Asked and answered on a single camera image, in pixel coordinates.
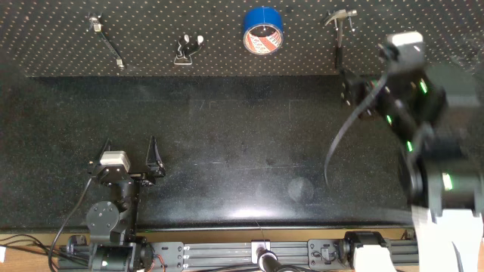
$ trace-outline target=wooden surface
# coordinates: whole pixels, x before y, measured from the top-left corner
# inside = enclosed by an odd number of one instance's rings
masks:
[[[402,235],[402,229],[378,230],[384,237],[390,239],[399,239]],[[288,241],[322,238],[342,238],[346,230],[264,230],[265,238],[271,241]],[[60,238],[60,244],[64,245],[67,237],[72,234],[64,234]],[[260,231],[206,231],[206,232],[181,232],[181,233],[140,233],[148,236],[151,242],[162,241],[183,241],[184,243],[229,243],[243,242],[247,240],[257,240],[260,237]],[[0,239],[9,237],[10,234],[0,234]],[[54,234],[34,234],[37,239],[45,244],[49,244]],[[418,272],[418,267],[398,267],[404,272]],[[37,271],[50,272],[47,263],[47,257],[34,255],[26,252],[19,252],[7,249],[5,254],[5,263],[0,263],[0,272],[20,272],[20,271]],[[484,247],[481,244],[479,253],[479,271],[484,272]]]

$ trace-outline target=hammer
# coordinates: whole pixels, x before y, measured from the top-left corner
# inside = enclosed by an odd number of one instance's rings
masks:
[[[341,69],[342,65],[343,65],[343,46],[342,46],[342,43],[343,43],[343,21],[346,18],[349,18],[350,27],[352,28],[352,31],[355,31],[353,29],[351,17],[356,16],[356,15],[358,15],[358,12],[356,10],[351,10],[351,11],[339,10],[339,11],[333,12],[332,14],[328,14],[328,16],[327,16],[327,18],[324,22],[324,25],[327,26],[333,20],[336,24],[336,26],[335,26],[336,31],[338,32],[338,38],[337,38],[338,46],[336,47],[336,56],[335,56],[335,61],[334,61],[334,68],[335,69]]]

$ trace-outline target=green light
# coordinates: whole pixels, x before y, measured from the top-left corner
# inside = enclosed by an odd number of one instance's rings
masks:
[[[386,116],[386,120],[388,121],[388,123],[389,123],[390,125],[392,125],[392,117],[390,117],[390,116]]]
[[[427,84],[425,84],[423,79],[421,79],[420,81],[420,87],[422,88],[423,93],[426,94],[428,89],[427,89]]]
[[[447,173],[442,173],[442,180],[444,181],[444,189],[452,190],[454,186],[452,185],[451,175]]]
[[[407,141],[408,152],[412,152],[414,149],[411,147],[411,142]]]

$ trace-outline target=perforated board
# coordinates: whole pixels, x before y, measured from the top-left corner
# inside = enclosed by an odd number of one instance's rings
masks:
[[[484,58],[482,0],[4,0],[0,47],[26,76],[264,76],[334,74],[334,25],[327,11],[356,9],[345,27],[344,65],[379,73],[377,45],[387,34],[419,31],[429,62],[473,72]],[[256,56],[243,45],[244,15],[274,7],[284,22],[282,48]],[[120,72],[88,29],[89,12],[103,12],[105,29],[125,60]],[[175,66],[184,34],[203,35],[193,66]]]

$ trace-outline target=roll of tape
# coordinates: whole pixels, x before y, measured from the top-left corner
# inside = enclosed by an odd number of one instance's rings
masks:
[[[245,16],[244,46],[250,53],[271,54],[281,47],[282,41],[282,19],[274,8],[254,8]]]

